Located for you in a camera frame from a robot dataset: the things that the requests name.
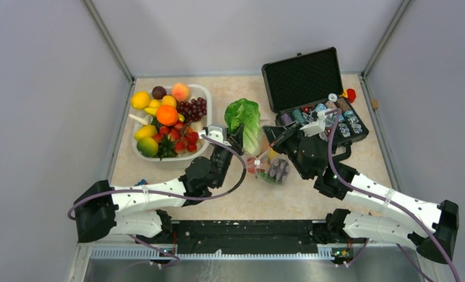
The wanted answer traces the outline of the clear zip top bag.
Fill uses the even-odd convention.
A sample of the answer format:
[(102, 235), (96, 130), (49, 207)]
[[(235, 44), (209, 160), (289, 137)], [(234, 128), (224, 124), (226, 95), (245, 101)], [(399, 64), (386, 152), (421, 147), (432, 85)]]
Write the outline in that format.
[(246, 162), (247, 162), (247, 159), (249, 157), (256, 157), (257, 158), (257, 173), (256, 174), (252, 174), (254, 175), (254, 177), (258, 180), (262, 180), (266, 183), (269, 183), (269, 184), (272, 184), (272, 185), (277, 185), (277, 186), (281, 186), (281, 185), (284, 185), (286, 182), (287, 182), (287, 179), (286, 179), (286, 182), (284, 184), (274, 184), (270, 179), (269, 177), (267, 176), (267, 171), (269, 169), (269, 166), (271, 164), (271, 162), (274, 160), (274, 159), (285, 159), (287, 160), (284, 156), (278, 154), (277, 152), (275, 152), (274, 150), (272, 150), (268, 144), (268, 141), (267, 141), (267, 138), (264, 134), (264, 132), (261, 130), (261, 142), (260, 142), (260, 152), (259, 154), (257, 154), (256, 156), (253, 156), (253, 155), (246, 155)]

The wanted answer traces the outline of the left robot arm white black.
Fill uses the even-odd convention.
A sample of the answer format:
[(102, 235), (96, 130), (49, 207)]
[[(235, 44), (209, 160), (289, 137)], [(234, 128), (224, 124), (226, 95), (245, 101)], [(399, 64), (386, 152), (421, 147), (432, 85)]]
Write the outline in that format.
[(223, 186), (232, 158), (241, 158), (244, 129), (244, 125), (234, 130), (205, 127), (198, 136), (214, 146), (213, 152), (210, 157), (193, 159), (180, 177), (129, 187), (111, 186), (107, 180), (93, 184), (68, 210), (68, 218), (76, 223), (78, 241), (90, 243), (111, 235), (168, 241), (172, 228), (165, 207), (187, 207), (221, 198), (242, 184), (246, 168), (232, 188), (216, 195), (211, 192)]

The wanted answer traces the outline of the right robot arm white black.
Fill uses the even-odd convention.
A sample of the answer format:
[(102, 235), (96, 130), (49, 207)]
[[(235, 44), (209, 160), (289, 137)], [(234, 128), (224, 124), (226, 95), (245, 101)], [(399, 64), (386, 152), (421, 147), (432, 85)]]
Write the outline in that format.
[(380, 215), (369, 216), (336, 209), (326, 218), (328, 235), (335, 242), (369, 238), (401, 244), (426, 259), (452, 262), (459, 230), (459, 207), (450, 200), (423, 201), (383, 186), (340, 163), (331, 146), (317, 136), (307, 136), (302, 126), (263, 126), (270, 147), (283, 154), (304, 180), (314, 179), (322, 195), (366, 206)]

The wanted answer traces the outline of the green lettuce leaf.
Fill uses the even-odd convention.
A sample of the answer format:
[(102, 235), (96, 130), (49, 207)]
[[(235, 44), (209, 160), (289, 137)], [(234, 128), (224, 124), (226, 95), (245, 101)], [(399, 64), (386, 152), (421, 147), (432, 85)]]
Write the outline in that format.
[(230, 103), (224, 112), (225, 123), (231, 130), (244, 125), (243, 151), (249, 155), (256, 156), (261, 150), (260, 117), (258, 103), (246, 98)]

